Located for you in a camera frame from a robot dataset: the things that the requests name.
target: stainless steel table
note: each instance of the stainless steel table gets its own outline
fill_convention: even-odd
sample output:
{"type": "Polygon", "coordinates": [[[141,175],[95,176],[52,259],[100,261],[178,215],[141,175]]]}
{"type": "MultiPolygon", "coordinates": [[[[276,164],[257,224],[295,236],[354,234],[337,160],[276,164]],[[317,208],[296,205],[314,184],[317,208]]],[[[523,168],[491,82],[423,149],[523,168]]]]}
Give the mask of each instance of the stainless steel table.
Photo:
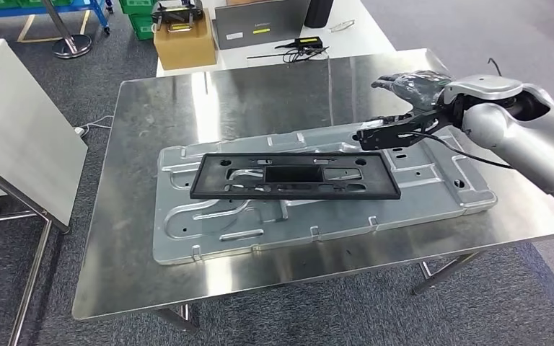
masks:
{"type": "MultiPolygon", "coordinates": [[[[371,89],[370,84],[382,74],[418,69],[446,71],[432,52],[410,50],[123,83],[79,275],[74,318],[156,310],[193,329],[168,308],[271,285],[460,255],[422,283],[421,291],[479,252],[554,237],[554,199],[517,172],[475,163],[499,198],[488,212],[188,265],[163,266],[154,261],[160,149],[406,112],[407,103],[371,89]]],[[[467,138],[458,139],[466,150],[497,159],[467,138]]]]}

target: black rectangular frame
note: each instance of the black rectangular frame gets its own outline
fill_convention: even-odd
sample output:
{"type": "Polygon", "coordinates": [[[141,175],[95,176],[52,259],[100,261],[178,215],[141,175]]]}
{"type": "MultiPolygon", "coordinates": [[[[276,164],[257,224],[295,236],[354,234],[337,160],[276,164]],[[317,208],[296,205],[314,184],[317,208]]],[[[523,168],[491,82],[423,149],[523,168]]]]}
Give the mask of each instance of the black rectangular frame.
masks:
{"type": "Polygon", "coordinates": [[[400,188],[381,152],[205,154],[190,198],[397,200],[400,188]],[[262,177],[235,182],[229,179],[233,169],[262,170],[262,177]],[[360,175],[353,179],[327,179],[326,169],[357,169],[360,175]]]}

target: gray box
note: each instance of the gray box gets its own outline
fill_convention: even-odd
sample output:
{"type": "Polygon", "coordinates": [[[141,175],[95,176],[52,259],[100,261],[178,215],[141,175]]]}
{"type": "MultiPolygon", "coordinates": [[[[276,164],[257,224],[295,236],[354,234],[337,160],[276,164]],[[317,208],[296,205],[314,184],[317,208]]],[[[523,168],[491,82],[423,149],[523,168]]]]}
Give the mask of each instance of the gray box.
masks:
{"type": "Polygon", "coordinates": [[[216,7],[219,48],[238,48],[299,37],[310,2],[272,0],[216,7]]]}

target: blue shelf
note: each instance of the blue shelf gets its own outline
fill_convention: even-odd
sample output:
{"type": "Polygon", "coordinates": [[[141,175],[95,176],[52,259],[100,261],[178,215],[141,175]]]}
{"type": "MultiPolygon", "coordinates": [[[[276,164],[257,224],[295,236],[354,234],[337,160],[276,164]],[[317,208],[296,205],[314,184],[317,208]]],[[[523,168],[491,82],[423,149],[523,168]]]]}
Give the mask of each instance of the blue shelf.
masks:
{"type": "MultiPolygon", "coordinates": [[[[99,1],[99,8],[103,8],[105,0],[99,1]]],[[[92,6],[92,0],[73,0],[70,5],[66,6],[57,6],[56,11],[61,12],[77,12],[77,11],[86,11],[87,9],[95,10],[92,6]]],[[[13,9],[0,9],[0,17],[17,17],[17,16],[28,16],[31,14],[45,14],[45,7],[16,7],[13,9]]]]}

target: cardboard box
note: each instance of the cardboard box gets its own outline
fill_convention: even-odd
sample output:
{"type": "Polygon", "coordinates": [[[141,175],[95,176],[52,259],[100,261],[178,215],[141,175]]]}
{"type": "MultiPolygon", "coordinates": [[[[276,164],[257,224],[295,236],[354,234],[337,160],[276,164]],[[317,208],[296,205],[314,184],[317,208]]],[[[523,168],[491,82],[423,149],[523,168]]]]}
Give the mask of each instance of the cardboard box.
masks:
{"type": "Polygon", "coordinates": [[[194,22],[190,31],[169,32],[163,24],[154,34],[154,46],[164,70],[216,64],[216,46],[209,11],[194,22]]]}
{"type": "Polygon", "coordinates": [[[226,5],[243,5],[251,4],[252,2],[267,1],[267,0],[226,0],[226,5]]]}

